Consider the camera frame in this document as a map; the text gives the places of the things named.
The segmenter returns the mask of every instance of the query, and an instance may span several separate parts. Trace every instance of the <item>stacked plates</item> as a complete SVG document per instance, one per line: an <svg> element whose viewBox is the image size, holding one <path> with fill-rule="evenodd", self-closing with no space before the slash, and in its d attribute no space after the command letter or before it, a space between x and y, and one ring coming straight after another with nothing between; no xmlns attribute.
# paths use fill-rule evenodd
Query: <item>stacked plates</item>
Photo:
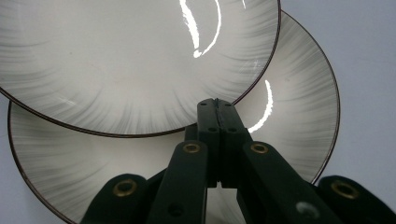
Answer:
<svg viewBox="0 0 396 224"><path fill-rule="evenodd" d="M307 181L330 157L332 69L276 0L6 1L0 17L15 161L68 223L112 177L164 169L207 98L233 102ZM233 189L208 194L206 223L244 222Z"/></svg>

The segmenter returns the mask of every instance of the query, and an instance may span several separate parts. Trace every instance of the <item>plate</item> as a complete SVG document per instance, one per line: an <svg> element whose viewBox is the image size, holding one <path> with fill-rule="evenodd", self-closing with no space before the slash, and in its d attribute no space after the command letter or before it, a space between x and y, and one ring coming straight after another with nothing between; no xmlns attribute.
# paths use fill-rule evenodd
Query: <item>plate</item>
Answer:
<svg viewBox="0 0 396 224"><path fill-rule="evenodd" d="M236 105L254 140L273 145L300 176L315 182L339 126L339 97L329 62L313 37L282 13L274 58ZM55 125L11 104L9 136L26 183L52 212L79 222L112 177L149 178L165 168L184 133L108 138ZM206 223L244 223L234 189L209 189Z"/></svg>
<svg viewBox="0 0 396 224"><path fill-rule="evenodd" d="M107 136L193 124L238 102L275 51L278 0L36 0L0 4L0 91L67 128Z"/></svg>

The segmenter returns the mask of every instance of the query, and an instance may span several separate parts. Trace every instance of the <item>white plate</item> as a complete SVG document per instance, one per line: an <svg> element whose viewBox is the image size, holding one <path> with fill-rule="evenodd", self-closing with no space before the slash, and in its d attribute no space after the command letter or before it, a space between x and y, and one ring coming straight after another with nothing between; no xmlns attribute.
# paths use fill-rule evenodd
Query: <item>white plate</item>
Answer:
<svg viewBox="0 0 396 224"><path fill-rule="evenodd" d="M3 1L0 91L87 133L174 131L198 102L249 91L279 17L278 0Z"/></svg>
<svg viewBox="0 0 396 224"><path fill-rule="evenodd" d="M338 131L338 91L318 44L287 14L282 14L267 72L236 107L245 125L255 127L250 128L253 139L273 145L305 180L318 178ZM74 132L17 105L11 105L9 127L22 176L37 197L68 222L81 220L110 178L157 174L183 140L183 133L119 139ZM207 223L243 223L235 190L210 189L208 194Z"/></svg>

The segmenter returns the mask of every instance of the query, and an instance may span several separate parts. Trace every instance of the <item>white background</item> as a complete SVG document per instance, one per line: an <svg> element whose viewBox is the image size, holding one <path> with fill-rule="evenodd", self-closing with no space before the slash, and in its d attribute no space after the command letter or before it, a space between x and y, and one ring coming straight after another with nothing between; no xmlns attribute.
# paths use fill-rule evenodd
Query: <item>white background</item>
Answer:
<svg viewBox="0 0 396 224"><path fill-rule="evenodd" d="M361 183L396 211L396 1L283 0L318 41L341 95L341 126L323 176ZM0 223L63 223L27 188L7 138L0 95Z"/></svg>

